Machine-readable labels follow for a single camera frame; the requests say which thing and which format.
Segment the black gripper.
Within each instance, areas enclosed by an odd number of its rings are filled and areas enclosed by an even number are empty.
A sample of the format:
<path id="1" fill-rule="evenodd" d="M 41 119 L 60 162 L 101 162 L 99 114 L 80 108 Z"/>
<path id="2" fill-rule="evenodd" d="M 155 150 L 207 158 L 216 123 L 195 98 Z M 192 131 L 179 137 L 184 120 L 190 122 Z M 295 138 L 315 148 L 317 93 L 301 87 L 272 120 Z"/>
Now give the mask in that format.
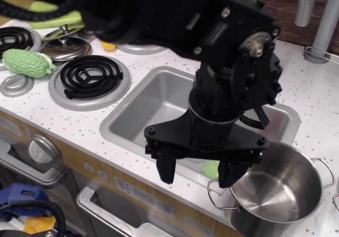
<path id="1" fill-rule="evenodd" d="M 270 146 L 269 139 L 230 121 L 208 122 L 190 110 L 177 119 L 145 128 L 145 152 L 157 159 L 159 177 L 173 183 L 176 159 L 220 161 L 219 187 L 235 184 Z"/>

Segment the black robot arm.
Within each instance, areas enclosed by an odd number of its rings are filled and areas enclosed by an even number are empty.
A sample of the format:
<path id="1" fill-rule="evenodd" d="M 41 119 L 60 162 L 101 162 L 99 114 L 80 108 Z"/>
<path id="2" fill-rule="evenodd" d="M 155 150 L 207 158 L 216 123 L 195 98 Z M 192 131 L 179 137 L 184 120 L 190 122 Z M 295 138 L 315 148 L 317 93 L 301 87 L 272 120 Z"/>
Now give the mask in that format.
<path id="1" fill-rule="evenodd" d="M 172 183 L 176 160 L 186 157 L 220 162 L 219 186 L 235 184 L 268 148 L 236 121 L 264 129 L 263 111 L 281 92 L 275 55 L 280 32 L 262 0 L 40 0 L 58 8 L 33 12 L 1 1 L 1 15 L 45 21 L 79 11 L 99 39 L 116 44 L 136 39 L 201 63 L 181 117 L 145 129 L 146 153 L 158 173 Z"/>

